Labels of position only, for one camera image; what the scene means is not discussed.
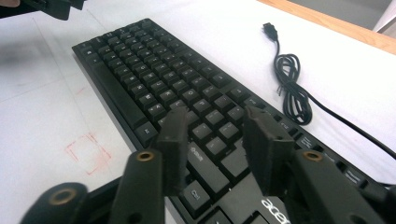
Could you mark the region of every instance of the wooden edge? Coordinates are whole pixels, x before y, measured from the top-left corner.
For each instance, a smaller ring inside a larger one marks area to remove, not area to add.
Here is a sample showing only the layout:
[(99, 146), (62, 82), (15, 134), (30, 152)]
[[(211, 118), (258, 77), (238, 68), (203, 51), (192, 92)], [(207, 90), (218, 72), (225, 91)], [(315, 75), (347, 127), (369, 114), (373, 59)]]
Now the wooden edge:
[(307, 7), (302, 7), (287, 0), (258, 1), (396, 55), (396, 39), (390, 36), (381, 35), (366, 28), (346, 21), (341, 21), (334, 17)]

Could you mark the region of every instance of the black cable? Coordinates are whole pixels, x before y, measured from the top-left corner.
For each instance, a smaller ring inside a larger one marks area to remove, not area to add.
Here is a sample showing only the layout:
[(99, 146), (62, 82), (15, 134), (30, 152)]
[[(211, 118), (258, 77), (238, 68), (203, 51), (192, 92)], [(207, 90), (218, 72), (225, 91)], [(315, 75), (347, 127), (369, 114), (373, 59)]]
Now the black cable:
[(277, 39), (277, 31), (271, 23), (265, 23), (263, 26), (265, 34), (276, 42), (276, 56), (274, 58), (274, 68), (276, 78), (280, 83), (280, 89), (285, 90), (286, 96), (283, 102), (283, 112), (285, 115), (300, 125), (306, 125), (312, 120), (312, 110), (309, 104), (311, 99), (319, 108), (332, 115), (334, 118), (343, 122), (346, 126), (353, 129), (355, 132), (361, 134), (363, 137), (370, 140), (372, 143), (380, 147), (388, 153), (394, 160), (396, 160), (396, 153), (383, 143), (372, 137), (370, 134), (351, 123), (347, 119), (339, 116), (329, 108), (321, 104), (308, 91), (297, 84), (297, 79), (300, 75), (300, 61), (294, 54), (282, 54), (280, 52), (280, 44)]

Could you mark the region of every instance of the table surface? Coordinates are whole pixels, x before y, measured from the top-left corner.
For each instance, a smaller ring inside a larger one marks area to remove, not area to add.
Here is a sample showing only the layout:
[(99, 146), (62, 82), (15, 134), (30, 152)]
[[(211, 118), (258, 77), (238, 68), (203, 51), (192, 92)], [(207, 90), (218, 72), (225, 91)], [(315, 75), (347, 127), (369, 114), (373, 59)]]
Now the table surface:
[[(281, 110), (283, 98), (276, 93), (272, 68), (276, 45), (262, 33), (262, 25), (271, 22), (278, 30), (281, 53), (294, 53), (301, 60), (298, 83), (396, 148), (396, 56), (379, 49), (387, 46), (383, 36), (366, 32), (366, 44), (285, 12), (297, 7), (262, 1), (266, 4), (96, 0), (85, 2), (81, 11), (72, 9), (69, 21), (41, 12), (0, 20), (2, 221), (18, 223), (38, 196), (57, 184), (79, 182), (93, 190), (122, 174), (134, 148), (113, 123), (71, 47), (144, 18), (159, 23)], [(312, 106), (314, 118), (306, 130), (373, 179), (396, 183), (391, 157)]]

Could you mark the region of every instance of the keycap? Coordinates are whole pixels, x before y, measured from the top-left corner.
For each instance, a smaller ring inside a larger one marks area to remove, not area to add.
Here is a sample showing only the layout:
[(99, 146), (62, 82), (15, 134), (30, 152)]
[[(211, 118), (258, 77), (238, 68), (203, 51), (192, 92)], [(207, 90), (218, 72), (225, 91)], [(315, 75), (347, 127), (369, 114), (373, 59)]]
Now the keycap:
[(224, 174), (226, 174), (233, 183), (241, 180), (249, 172), (246, 151), (242, 147), (238, 147), (227, 155), (227, 157), (221, 161), (221, 165)]
[(139, 139), (143, 147), (148, 147), (151, 140), (157, 136), (158, 132), (150, 122), (146, 122), (142, 126), (136, 128), (134, 134), (136, 134), (137, 139)]
[(197, 179), (212, 197), (218, 198), (227, 192), (230, 181), (196, 143), (189, 144), (187, 158), (190, 171), (197, 176)]
[(196, 180), (183, 190), (180, 200), (192, 217), (200, 216), (211, 203), (209, 195)]
[(194, 141), (199, 144), (204, 144), (213, 136), (214, 133), (205, 123), (202, 123), (194, 128), (191, 134)]
[(218, 135), (227, 145), (230, 145), (241, 136), (241, 132), (235, 125), (228, 122), (218, 129)]

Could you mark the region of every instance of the keyboard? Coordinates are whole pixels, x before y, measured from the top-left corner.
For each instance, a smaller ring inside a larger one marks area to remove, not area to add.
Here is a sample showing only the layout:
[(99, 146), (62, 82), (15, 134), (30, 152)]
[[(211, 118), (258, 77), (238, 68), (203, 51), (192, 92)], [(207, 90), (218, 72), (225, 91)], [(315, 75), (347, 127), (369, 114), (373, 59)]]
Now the keyboard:
[(137, 150), (149, 146), (168, 111), (189, 109), (187, 187), (170, 197), (186, 223), (289, 223), (280, 219), (287, 216), (282, 201), (263, 197), (248, 169), (242, 147), (247, 105), (271, 114), (295, 149), (317, 150), (351, 185), (383, 193), (372, 178), (150, 19), (72, 49)]

